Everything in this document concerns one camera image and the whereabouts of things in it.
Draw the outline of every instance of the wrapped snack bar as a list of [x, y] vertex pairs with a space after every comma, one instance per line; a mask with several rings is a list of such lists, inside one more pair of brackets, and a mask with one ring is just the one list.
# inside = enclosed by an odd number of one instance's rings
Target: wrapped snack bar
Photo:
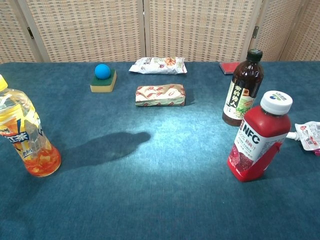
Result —
[[186, 74], [184, 57], [142, 57], [129, 69], [140, 74]]
[[158, 86], [138, 86], [135, 92], [135, 105], [150, 106], [184, 106], [186, 93], [181, 84]]

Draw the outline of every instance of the blue table cover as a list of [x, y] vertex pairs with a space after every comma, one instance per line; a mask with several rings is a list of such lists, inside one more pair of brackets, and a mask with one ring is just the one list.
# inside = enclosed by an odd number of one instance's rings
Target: blue table cover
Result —
[[[286, 139], [264, 176], [242, 183], [227, 158], [238, 131], [222, 120], [231, 81], [217, 62], [187, 74], [129, 72], [109, 62], [113, 92], [92, 93], [98, 63], [5, 63], [62, 156], [30, 175], [0, 138], [0, 239], [320, 239], [320, 157]], [[293, 98], [294, 124], [320, 122], [320, 62], [263, 62], [264, 92]], [[141, 85], [183, 84], [186, 106], [136, 107]]]

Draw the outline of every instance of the sponge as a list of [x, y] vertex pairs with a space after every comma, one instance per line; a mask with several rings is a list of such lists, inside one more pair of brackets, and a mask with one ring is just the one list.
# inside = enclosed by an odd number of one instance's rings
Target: sponge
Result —
[[110, 93], [113, 91], [117, 73], [116, 70], [111, 69], [110, 77], [107, 79], [99, 79], [96, 76], [93, 77], [90, 88], [93, 93]]

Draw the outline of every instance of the red bottle label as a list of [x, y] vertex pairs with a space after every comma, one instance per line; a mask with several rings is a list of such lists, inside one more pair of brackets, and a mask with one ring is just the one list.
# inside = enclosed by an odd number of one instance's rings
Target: red bottle label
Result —
[[287, 133], [273, 137], [258, 134], [245, 120], [241, 122], [228, 161], [239, 175], [255, 165], [275, 144], [281, 145]]

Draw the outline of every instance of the bottle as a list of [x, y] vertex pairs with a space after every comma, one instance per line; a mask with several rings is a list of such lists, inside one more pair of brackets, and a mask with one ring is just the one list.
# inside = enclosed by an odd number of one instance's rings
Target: bottle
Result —
[[60, 153], [45, 136], [27, 95], [7, 87], [0, 75], [0, 135], [13, 144], [30, 174], [37, 177], [52, 174], [61, 164]]
[[287, 112], [292, 98], [267, 91], [260, 106], [250, 109], [238, 129], [227, 164], [241, 182], [261, 177], [291, 129]]
[[260, 64], [262, 54], [258, 49], [249, 50], [246, 60], [234, 70], [222, 114], [222, 119], [229, 125], [240, 126], [245, 113], [254, 103], [264, 78]]

